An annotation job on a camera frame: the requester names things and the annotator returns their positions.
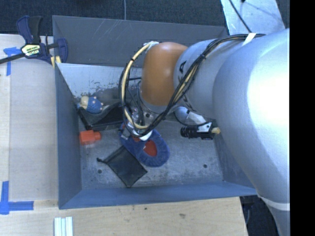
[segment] yellow cable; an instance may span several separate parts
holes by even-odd
[[[125,73],[123,75],[123,78],[122,78],[122,99],[125,97],[125,89],[126,89],[126,81],[127,81],[127,77],[128,77],[128,74],[129,74],[129,71],[131,69],[131,66],[133,64],[133,62],[138,58],[138,56],[143,52],[145,51],[148,47],[150,46],[150,43],[146,44],[145,46],[143,46],[138,52],[136,52],[136,54],[132,57],[132,59],[129,61],[127,67],[126,67],[126,70],[125,70]],[[128,121],[131,122],[137,129],[146,129],[148,128],[149,126],[146,125],[146,126],[142,126],[142,125],[139,125],[137,123],[133,123],[133,120],[132,120],[132,117],[129,115],[128,111],[126,109],[124,109],[125,111],[125,116],[127,117]]]

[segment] blue clamp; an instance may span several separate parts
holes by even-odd
[[[8,57],[22,53],[21,50],[16,47],[5,48],[3,51],[5,54],[8,55]],[[10,74],[11,74],[11,61],[9,61],[6,66],[6,75],[9,76]]]
[[[2,182],[0,214],[8,215],[10,211],[34,210],[34,201],[9,202],[9,181]]]
[[[47,39],[46,45],[41,43],[39,36],[39,25],[41,21],[42,17],[40,16],[24,16],[16,23],[19,34],[25,40],[25,45],[21,48],[22,52],[25,54],[24,57],[27,59],[40,59],[52,64],[52,56],[49,53],[49,49],[58,47],[60,59],[62,62],[65,62],[68,57],[68,47],[65,38],[59,38],[55,44],[51,45],[48,45]]]

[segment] black wire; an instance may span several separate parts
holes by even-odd
[[[264,36],[264,34],[256,34],[254,36],[254,38],[262,37],[262,36]],[[212,41],[211,43],[209,43],[208,46],[206,47],[206,49],[203,51],[203,53],[191,64],[191,66],[189,67],[189,69],[187,70],[185,75],[180,80],[180,82],[177,85],[166,109],[161,114],[159,114],[146,129],[142,130],[142,135],[148,134],[154,128],[156,128],[156,126],[166,117],[166,115],[176,105],[176,103],[178,103],[182,99],[182,97],[186,94],[186,92],[189,90],[190,86],[192,85],[192,82],[194,81],[194,79],[195,79],[195,77],[199,71],[199,67],[200,67],[201,63],[216,47],[218,47],[220,44],[227,42],[227,41],[245,40],[247,37],[248,37],[248,34],[236,34],[236,35],[230,35],[230,36],[222,37],[222,38],[216,39],[216,40]],[[122,106],[124,108],[126,107],[126,103],[125,103],[126,102],[126,93],[125,93],[124,99],[122,99],[121,85],[122,85],[123,75],[126,72],[126,68],[127,68],[127,66],[124,68],[124,70],[121,74],[121,77],[119,79],[119,94],[120,94],[120,98],[122,101]],[[191,78],[189,79],[188,82],[185,82],[186,78],[190,75],[190,73],[192,73]],[[185,85],[184,89],[182,90],[182,92],[180,92],[181,87],[184,84],[186,84],[186,85]],[[123,112],[123,119],[124,119],[124,123],[125,123],[125,126],[128,129],[128,131],[134,135],[134,133],[128,128],[128,126],[126,124],[126,117],[125,117],[124,112]]]
[[[230,35],[230,36],[226,36],[226,37],[222,37],[219,39],[216,39],[214,41],[212,41],[211,43],[209,43],[209,45],[206,47],[205,51],[192,63],[192,65],[189,67],[189,69],[187,70],[185,76],[181,79],[180,83],[178,84],[178,86],[175,89],[174,94],[171,97],[171,100],[169,102],[169,104],[166,107],[166,110],[164,112],[162,112],[160,115],[157,116],[157,118],[155,120],[153,120],[153,122],[149,125],[149,127],[145,130],[145,134],[149,133],[151,130],[153,130],[165,117],[166,115],[169,113],[169,111],[171,110],[171,108],[178,102],[181,100],[181,98],[185,95],[185,93],[187,92],[187,90],[190,88],[193,80],[195,79],[198,69],[202,63],[202,61],[205,59],[205,57],[207,55],[209,55],[218,45],[226,42],[226,41],[231,41],[231,40],[245,40],[247,38],[248,34],[237,34],[237,35]],[[264,34],[256,34],[254,38],[257,37],[262,37],[264,36]],[[186,83],[186,89],[183,90],[183,92],[181,93],[181,96],[179,97],[179,99],[177,101],[175,101],[175,96],[177,95],[177,93],[179,92],[181,86],[185,83],[185,80],[187,78],[187,76],[189,75],[189,73],[193,70],[196,69],[192,79],[190,80],[190,82]]]
[[[124,0],[124,20],[126,20],[126,0]]]
[[[229,0],[233,9],[235,10],[237,16],[240,18],[240,20],[242,21],[243,25],[246,27],[246,29],[249,31],[249,32],[252,32],[251,29],[248,27],[248,25],[245,23],[244,19],[242,18],[242,16],[240,15],[240,13],[237,11],[234,3],[232,2],[232,0]]]

